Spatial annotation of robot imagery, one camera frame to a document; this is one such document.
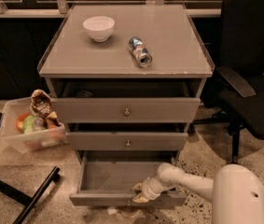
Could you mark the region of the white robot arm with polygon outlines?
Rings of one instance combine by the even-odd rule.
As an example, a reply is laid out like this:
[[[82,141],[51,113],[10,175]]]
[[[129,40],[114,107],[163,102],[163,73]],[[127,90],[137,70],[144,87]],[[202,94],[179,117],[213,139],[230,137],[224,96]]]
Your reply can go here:
[[[153,201],[171,188],[182,186],[212,204],[213,224],[264,224],[264,186],[239,164],[220,168],[213,179],[190,175],[169,163],[133,187],[136,203]]]

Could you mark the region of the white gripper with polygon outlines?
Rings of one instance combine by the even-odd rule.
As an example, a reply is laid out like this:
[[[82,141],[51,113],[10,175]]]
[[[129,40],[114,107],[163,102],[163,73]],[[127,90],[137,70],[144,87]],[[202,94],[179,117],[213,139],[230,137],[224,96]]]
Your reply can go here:
[[[135,203],[156,200],[164,192],[162,182],[155,176],[148,177],[143,183],[135,184],[132,189],[135,192],[140,192],[132,199]]]

